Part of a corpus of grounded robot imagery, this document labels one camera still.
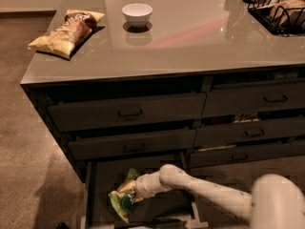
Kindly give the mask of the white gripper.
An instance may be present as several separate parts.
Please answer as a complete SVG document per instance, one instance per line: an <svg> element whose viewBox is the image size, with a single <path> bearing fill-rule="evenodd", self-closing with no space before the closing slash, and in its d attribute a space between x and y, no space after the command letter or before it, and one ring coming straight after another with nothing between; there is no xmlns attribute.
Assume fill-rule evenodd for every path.
<svg viewBox="0 0 305 229"><path fill-rule="evenodd" d="M170 188L161 183L159 172L142 175L136 181L133 179L126 181L117 189L119 194L131 194L131 203L137 203L143 198L152 198L156 194L169 191Z"/></svg>

